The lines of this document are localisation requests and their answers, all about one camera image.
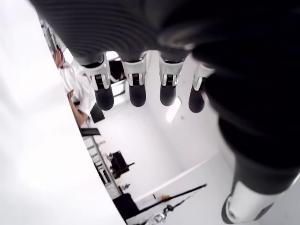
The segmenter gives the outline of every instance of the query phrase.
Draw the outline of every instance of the white surface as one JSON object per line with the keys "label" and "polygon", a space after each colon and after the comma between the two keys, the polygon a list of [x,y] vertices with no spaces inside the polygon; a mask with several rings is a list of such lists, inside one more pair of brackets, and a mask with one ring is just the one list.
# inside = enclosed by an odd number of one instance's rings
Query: white surface
{"label": "white surface", "polygon": [[173,153],[146,105],[134,107],[131,103],[120,105],[104,112],[105,120],[96,126],[106,141],[99,149],[105,153],[121,151],[127,164],[135,162],[130,171],[117,181],[130,183],[129,192],[133,199],[151,191],[174,178],[183,168]]}
{"label": "white surface", "polygon": [[[168,214],[165,225],[225,225],[221,218],[223,203],[230,193],[233,175],[223,156],[218,153],[210,160],[194,168],[175,182],[155,192],[157,198],[162,195],[173,196],[186,190],[207,183],[192,198],[188,199],[174,212]],[[168,204],[174,205],[189,194],[173,199]],[[153,202],[144,202],[144,207]],[[160,204],[134,218],[127,220],[129,225],[140,222],[143,218],[161,212],[166,203]],[[259,225],[258,221],[243,225]]]}
{"label": "white surface", "polygon": [[74,57],[68,48],[64,50],[63,55],[67,63],[71,64],[73,62]]}
{"label": "white surface", "polygon": [[169,107],[163,106],[159,100],[159,54],[156,51],[152,52],[146,85],[146,104],[185,169],[209,159],[218,152],[221,139],[218,132],[217,114],[211,109],[207,99],[201,113],[192,113],[188,108],[196,66],[197,62],[188,56],[183,64],[176,92],[182,105],[172,123],[168,123],[165,119]]}
{"label": "white surface", "polygon": [[78,131],[35,10],[0,4],[0,224],[123,225]]}
{"label": "white surface", "polygon": [[262,225],[298,225],[300,221],[300,180],[278,198],[260,219]]}

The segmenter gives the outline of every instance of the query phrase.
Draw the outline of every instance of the white cylindrical part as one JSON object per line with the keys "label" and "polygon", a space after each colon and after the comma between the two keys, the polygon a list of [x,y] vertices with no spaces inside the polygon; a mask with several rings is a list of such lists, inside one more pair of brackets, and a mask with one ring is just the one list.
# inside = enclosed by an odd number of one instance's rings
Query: white cylindrical part
{"label": "white cylindrical part", "polygon": [[263,195],[257,193],[242,182],[238,181],[233,195],[226,203],[227,217],[233,223],[254,221],[259,213],[269,205],[273,204],[281,195]]}

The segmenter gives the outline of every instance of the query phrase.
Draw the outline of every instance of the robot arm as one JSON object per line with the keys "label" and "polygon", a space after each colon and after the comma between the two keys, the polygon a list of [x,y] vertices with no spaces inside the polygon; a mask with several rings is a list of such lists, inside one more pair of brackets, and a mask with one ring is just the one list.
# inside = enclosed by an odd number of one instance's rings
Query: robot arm
{"label": "robot arm", "polygon": [[[221,134],[236,156],[235,182],[222,210],[226,223],[260,218],[297,179],[298,82],[293,81],[300,61],[297,5],[218,0],[201,5],[197,0],[31,2],[84,66],[104,110],[112,108],[113,94],[103,52],[121,56],[135,106],[146,99],[145,61],[136,53],[162,53],[164,105],[173,102],[185,58],[181,55],[192,53],[212,66],[198,67],[189,107],[195,113],[203,109],[205,78]],[[283,75],[289,85],[282,85]]]}

